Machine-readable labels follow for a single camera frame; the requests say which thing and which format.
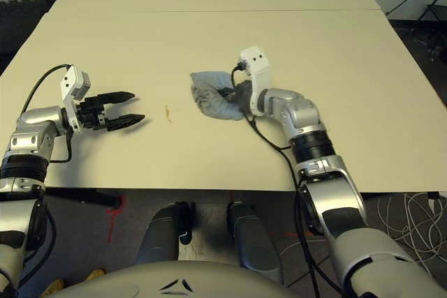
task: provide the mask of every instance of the gray floor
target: gray floor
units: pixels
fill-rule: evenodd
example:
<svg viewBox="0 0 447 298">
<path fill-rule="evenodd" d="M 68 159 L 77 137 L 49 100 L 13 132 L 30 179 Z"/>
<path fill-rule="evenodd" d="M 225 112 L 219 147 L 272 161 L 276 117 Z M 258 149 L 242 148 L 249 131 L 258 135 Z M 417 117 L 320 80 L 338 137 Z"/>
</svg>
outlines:
<svg viewBox="0 0 447 298">
<path fill-rule="evenodd" d="M 45 4 L 41 0 L 17 6 L 0 3 L 0 74 L 7 66 L 17 48 L 32 32 L 42 15 Z M 13 33 L 5 36 L 7 28 Z M 447 66 L 436 58 L 436 53 L 429 57 L 429 48 L 419 38 L 410 36 L 405 44 L 413 57 L 423 69 L 444 104 L 447 103 Z M 95 268 L 103 268 L 107 272 L 131 266 L 135 262 L 141 239 L 147 224 L 153 215 L 167 204 L 186 200 L 196 202 L 198 209 L 198 225 L 190 246 L 182 248 L 181 259 L 214 260 L 228 264 L 237 264 L 234 245 L 226 228 L 226 206 L 230 199 L 244 200 L 256 205 L 260 217 L 272 235 L 279 251 L 296 243 L 292 222 L 292 193 L 266 192 L 234 192 L 228 191 L 135 191 L 121 190 L 126 197 L 122 213 L 115 216 L 115 225 L 108 241 L 112 214 L 103 207 L 89 204 L 78 204 L 66 200 L 47 197 L 47 202 L 57 224 L 57 242 L 53 253 L 39 272 L 20 290 L 21 297 L 37 297 L 54 279 L 62 278 L 67 285 L 83 281 Z M 388 196 L 382 199 L 384 211 Z M 393 196 L 390 222 L 395 227 L 402 227 L 405 222 L 402 206 L 403 197 Z M 367 201 L 369 224 L 384 230 L 376 214 L 377 199 Z M 416 221 L 424 219 L 423 213 L 416 213 Z M 446 231 L 445 215 L 441 220 L 443 232 Z M 308 237 L 319 240 L 319 237 Z M 314 258 L 318 262 L 327 254 L 325 242 L 309 243 Z M 45 252 L 46 245 L 38 255 L 26 265 L 25 272 L 33 267 Z M 447 256 L 443 245 L 441 253 Z M 305 261 L 300 246 L 288 249 L 282 256 L 285 284 L 306 272 Z M 447 267 L 437 259 L 427 263 L 435 279 L 447 288 Z M 321 267 L 329 277 L 335 279 L 330 261 Z M 318 277 L 322 297 L 338 295 L 321 278 Z M 300 297 L 313 297 L 309 277 L 291 287 Z"/>
</svg>

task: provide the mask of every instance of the white table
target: white table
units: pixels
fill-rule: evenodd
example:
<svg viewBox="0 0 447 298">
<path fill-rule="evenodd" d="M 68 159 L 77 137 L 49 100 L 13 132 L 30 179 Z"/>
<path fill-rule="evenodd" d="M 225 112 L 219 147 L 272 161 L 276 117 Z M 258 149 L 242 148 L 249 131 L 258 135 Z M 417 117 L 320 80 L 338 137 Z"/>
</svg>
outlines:
<svg viewBox="0 0 447 298">
<path fill-rule="evenodd" d="M 146 122 L 75 136 L 49 186 L 292 190 L 285 162 L 245 122 L 205 117 L 191 97 L 189 73 L 229 71 L 258 45 L 274 86 L 317 104 L 360 191 L 447 190 L 446 109 L 374 0 L 257 2 L 58 0 L 0 79 L 0 150 L 35 81 L 72 63 L 90 74 L 88 96 L 133 92 L 115 115 Z M 61 76 L 30 108 L 61 104 Z M 285 144 L 278 125 L 260 128 Z"/>
</svg>

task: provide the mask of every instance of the stain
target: stain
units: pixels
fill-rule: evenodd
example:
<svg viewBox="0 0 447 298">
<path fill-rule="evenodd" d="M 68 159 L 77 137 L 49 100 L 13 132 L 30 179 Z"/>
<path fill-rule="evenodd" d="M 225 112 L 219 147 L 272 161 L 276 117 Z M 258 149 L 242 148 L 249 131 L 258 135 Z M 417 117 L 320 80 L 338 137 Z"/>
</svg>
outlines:
<svg viewBox="0 0 447 298">
<path fill-rule="evenodd" d="M 165 113 L 166 113 L 166 120 L 168 120 L 169 121 L 169 123 L 172 123 L 172 121 L 169 119 L 169 109 L 168 109 L 168 106 L 167 105 L 165 105 Z"/>
</svg>

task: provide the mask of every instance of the blue cloth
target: blue cloth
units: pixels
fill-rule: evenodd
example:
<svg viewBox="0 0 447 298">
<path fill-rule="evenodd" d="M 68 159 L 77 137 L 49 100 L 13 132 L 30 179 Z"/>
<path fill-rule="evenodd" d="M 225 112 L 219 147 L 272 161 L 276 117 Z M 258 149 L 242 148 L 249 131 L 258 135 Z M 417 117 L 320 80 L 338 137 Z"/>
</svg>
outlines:
<svg viewBox="0 0 447 298">
<path fill-rule="evenodd" d="M 203 71 L 192 73 L 191 91 L 198 109 L 211 118 L 241 120 L 244 115 L 237 103 L 225 99 L 220 90 L 232 89 L 229 73 L 223 71 Z"/>
</svg>

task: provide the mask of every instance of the cable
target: cable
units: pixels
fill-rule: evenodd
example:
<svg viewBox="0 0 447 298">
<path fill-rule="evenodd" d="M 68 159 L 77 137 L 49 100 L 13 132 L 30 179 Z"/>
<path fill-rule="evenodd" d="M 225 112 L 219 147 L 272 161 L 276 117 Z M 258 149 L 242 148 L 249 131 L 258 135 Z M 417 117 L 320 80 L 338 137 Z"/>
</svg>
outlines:
<svg viewBox="0 0 447 298">
<path fill-rule="evenodd" d="M 323 258 L 320 262 L 317 263 L 317 265 L 321 265 L 321 263 L 323 263 L 324 261 L 326 261 L 327 259 L 329 259 L 329 255 L 326 256 L 325 258 Z M 307 271 L 306 273 L 304 273 L 303 275 L 301 275 L 300 277 L 298 277 L 297 279 L 295 279 L 293 282 L 289 283 L 288 285 L 286 285 L 286 288 L 291 287 L 292 285 L 295 285 L 296 283 L 298 283 L 299 281 L 301 281 L 304 277 L 306 277 L 309 274 L 309 272 Z"/>
<path fill-rule="evenodd" d="M 406 206 L 406 196 L 404 197 L 404 209 L 405 209 L 406 221 L 408 223 L 408 227 L 410 228 L 410 219 L 409 219 L 409 216 L 408 216 L 408 207 Z M 423 259 L 419 255 L 419 252 L 416 250 L 416 245 L 414 244 L 413 235 L 412 235 L 411 231 L 410 231 L 410 240 L 411 240 L 411 244 L 413 245 L 414 252 L 415 252 L 416 256 L 418 257 L 418 259 L 420 260 L 420 262 L 422 263 L 422 266 L 425 268 L 425 270 L 430 275 L 430 277 L 433 278 L 432 273 L 428 269 L 427 265 L 425 265 Z"/>
<path fill-rule="evenodd" d="M 71 161 L 71 138 L 73 137 L 73 129 L 68 127 L 67 133 L 65 134 L 65 141 L 67 145 L 68 157 L 65 160 L 50 160 L 50 163 L 67 163 Z"/>
<path fill-rule="evenodd" d="M 26 263 L 31 261 L 34 258 L 34 256 L 36 256 L 36 254 L 37 250 L 35 250 L 33 253 L 29 254 L 25 259 L 23 259 L 23 262 Z"/>
<path fill-rule="evenodd" d="M 235 72 L 238 70 L 244 70 L 244 64 L 242 63 L 238 63 L 236 65 L 236 67 L 234 67 L 234 69 L 231 71 L 231 84 L 233 85 L 234 90 L 236 91 L 236 85 L 235 85 Z M 293 218 L 294 218 L 294 224 L 295 224 L 295 229 L 298 235 L 298 239 L 300 240 L 300 244 L 303 250 L 303 253 L 305 255 L 305 260 L 307 263 L 307 266 L 309 267 L 309 274 L 311 276 L 311 280 L 312 280 L 312 285 L 314 287 L 314 293 L 315 293 L 315 297 L 319 298 L 320 297 L 320 293 L 318 291 L 318 286 L 316 283 L 316 278 L 315 278 L 315 273 L 314 273 L 314 269 L 320 274 L 320 276 L 326 281 L 328 282 L 328 284 L 333 287 L 338 293 L 342 293 L 342 290 L 338 287 L 337 284 L 335 284 L 333 281 L 330 280 L 330 278 L 328 278 L 326 276 L 326 274 L 323 272 L 323 270 L 321 270 L 318 266 L 318 264 L 315 262 L 315 260 L 313 259 L 310 251 L 309 251 L 309 246 L 307 245 L 307 240 L 304 237 L 304 229 L 302 226 L 302 217 L 301 217 L 301 205 L 300 205 L 300 197 L 298 194 L 298 190 L 300 188 L 300 184 L 301 184 L 301 180 L 298 182 L 296 179 L 296 175 L 295 175 L 295 171 L 293 170 L 293 166 L 291 161 L 288 159 L 287 155 L 283 152 L 283 150 L 286 149 L 290 149 L 290 147 L 279 147 L 277 145 L 275 145 L 273 142 L 269 141 L 259 130 L 258 127 L 256 125 L 256 116 L 253 117 L 252 120 L 250 120 L 247 116 L 247 114 L 245 113 L 245 111 L 243 109 L 241 109 L 242 114 L 244 115 L 245 120 L 247 120 L 248 124 L 250 125 L 250 127 L 254 130 L 254 132 L 256 134 L 258 134 L 258 136 L 263 139 L 265 142 L 267 142 L 275 151 L 277 151 L 278 153 L 281 154 L 281 156 L 284 158 L 284 160 L 286 160 L 287 162 L 287 166 L 290 170 L 290 173 L 292 175 L 292 180 L 293 180 L 293 185 L 295 186 L 295 201 L 293 203 Z"/>
<path fill-rule="evenodd" d="M 309 242 L 326 242 L 326 240 L 323 240 L 323 239 L 307 240 L 307 243 L 309 243 Z M 286 251 L 288 251 L 290 248 L 293 248 L 294 246 L 298 246 L 299 244 L 301 244 L 301 242 L 295 242 L 295 243 L 293 243 L 293 244 L 287 246 L 286 248 L 284 248 L 284 249 L 279 253 L 279 256 L 284 255 L 284 253 L 285 253 Z"/>
<path fill-rule="evenodd" d="M 46 260 L 48 259 L 48 257 L 50 256 L 53 248 L 54 248 L 54 244 L 56 243 L 56 236 L 57 236 L 57 232 L 56 232 L 56 223 L 54 221 L 53 215 L 51 214 L 50 210 L 47 209 L 47 217 L 48 217 L 48 221 L 50 222 L 50 226 L 51 226 L 51 231 L 52 231 L 52 236 L 51 236 L 51 242 L 50 245 L 48 246 L 47 251 L 45 252 L 45 255 L 42 257 L 42 259 L 37 263 L 37 265 L 25 276 L 20 280 L 20 284 L 19 284 L 19 288 L 22 287 L 27 281 L 29 281 L 29 279 L 34 276 L 34 274 L 43 266 L 43 264 L 46 262 Z"/>
<path fill-rule="evenodd" d="M 382 216 L 382 214 L 380 212 L 380 207 L 379 207 L 380 199 L 377 200 L 377 204 L 376 204 L 377 214 L 379 215 L 379 218 L 380 218 L 381 222 L 385 225 L 386 230 L 387 230 L 387 234 L 392 239 L 394 239 L 396 242 L 398 242 L 398 243 L 400 243 L 400 244 L 402 244 L 402 245 L 412 249 L 415 253 L 419 252 L 419 253 L 430 253 L 430 254 L 432 254 L 428 258 L 422 258 L 422 256 L 421 256 L 421 258 L 417 259 L 416 262 L 419 262 L 419 263 L 427 262 L 428 260 L 431 260 L 433 258 L 439 258 L 443 262 L 447 262 L 447 259 L 439 254 L 439 251 L 441 250 L 442 245 L 445 244 L 447 242 L 447 240 L 443 240 L 442 239 L 442 232 L 441 232 L 441 230 L 439 229 L 439 227 L 437 225 L 437 223 L 441 220 L 441 217 L 443 216 L 444 211 L 447 208 L 447 204 L 443 205 L 442 201 L 438 200 L 440 210 L 439 210 L 439 212 L 437 214 L 432 216 L 432 215 L 430 215 L 427 212 L 427 210 L 424 208 L 424 206 L 421 203 L 419 203 L 417 200 L 415 200 L 416 197 L 418 197 L 419 195 L 423 195 L 423 194 L 425 194 L 425 193 L 416 193 L 412 197 L 409 197 L 407 194 L 404 195 L 404 197 L 409 198 L 408 205 L 407 205 L 407 210 L 408 210 L 408 215 L 409 215 L 408 218 L 410 219 L 413 227 L 405 225 L 401 230 L 399 230 L 399 229 L 394 228 L 394 227 L 392 227 L 392 226 L 390 226 L 388 224 L 389 209 L 390 209 L 390 203 L 391 203 L 392 197 L 390 197 L 388 199 L 388 203 L 387 203 L 387 207 L 386 207 L 387 208 L 386 221 L 383 219 L 383 216 Z M 428 219 L 420 221 L 419 223 L 415 223 L 415 221 L 413 219 L 413 215 L 411 213 L 411 208 L 410 208 L 410 204 L 412 202 L 414 202 L 414 203 L 416 203 L 418 205 L 420 210 L 422 210 L 424 212 L 424 214 L 428 217 Z M 419 227 L 421 225 L 427 223 L 427 222 L 430 222 L 430 221 L 432 222 L 432 224 L 430 225 L 429 230 L 428 230 L 428 241 L 429 242 L 427 243 L 426 240 L 424 239 L 424 237 L 422 236 L 422 234 L 420 233 Z M 432 241 L 432 230 L 433 230 L 433 228 L 436 228 L 436 231 L 437 231 L 437 233 L 439 235 L 439 243 L 436 244 L 436 245 Z M 399 237 L 391 236 L 390 230 L 393 230 L 395 232 L 401 233 L 401 236 L 399 236 Z M 421 241 L 424 243 L 424 245 L 425 245 L 425 247 L 427 249 L 415 248 L 414 246 L 411 245 L 411 242 L 408 242 L 406 240 L 406 237 L 408 237 L 410 234 L 412 234 L 413 231 L 416 231 L 418 233 L 418 236 L 420 237 Z"/>
<path fill-rule="evenodd" d="M 33 89 L 28 95 L 27 100 L 25 101 L 25 104 L 23 105 L 22 111 L 20 114 L 25 113 L 28 110 L 29 104 L 31 102 L 31 99 L 34 97 L 34 94 L 36 93 L 39 86 L 42 84 L 42 82 L 47 78 L 49 75 L 51 75 L 56 70 L 59 70 L 60 68 L 68 68 L 70 67 L 70 64 L 59 64 L 58 66 L 55 66 L 51 68 L 49 71 L 43 74 L 43 76 L 37 81 L 37 83 L 34 85 Z M 68 129 L 66 134 L 66 146 L 67 146 L 67 152 L 68 152 L 68 158 L 65 160 L 51 160 L 50 163 L 67 163 L 71 160 L 71 138 L 73 137 L 73 130 L 71 128 Z"/>
<path fill-rule="evenodd" d="M 306 239 L 304 238 L 304 232 L 302 228 L 302 218 L 301 218 L 301 206 L 300 206 L 300 196 L 298 193 L 298 189 L 300 188 L 300 183 L 296 187 L 295 191 L 295 200 L 293 202 L 293 223 L 295 224 L 295 230 L 298 235 L 298 239 L 301 242 L 302 251 L 305 255 L 305 260 L 307 263 L 307 267 L 309 268 L 310 279 L 312 281 L 312 286 L 314 287 L 315 297 L 320 297 L 320 292 L 318 291 L 318 284 L 316 282 L 316 277 L 314 273 L 314 266 L 312 264 L 312 255 L 310 254 L 309 247 L 306 243 Z"/>
<path fill-rule="evenodd" d="M 43 76 L 40 78 L 40 80 L 37 81 L 36 85 L 34 85 L 33 89 L 28 95 L 27 100 L 25 101 L 25 104 L 23 105 L 22 111 L 20 114 L 25 113 L 28 110 L 29 103 L 31 102 L 31 99 L 33 98 L 34 94 L 36 93 L 39 86 L 42 84 L 42 82 L 45 80 L 46 77 L 51 75 L 56 70 L 59 70 L 60 68 L 68 68 L 70 67 L 70 64 L 59 64 L 58 66 L 55 66 L 54 68 L 51 68 L 49 71 L 43 74 Z"/>
</svg>

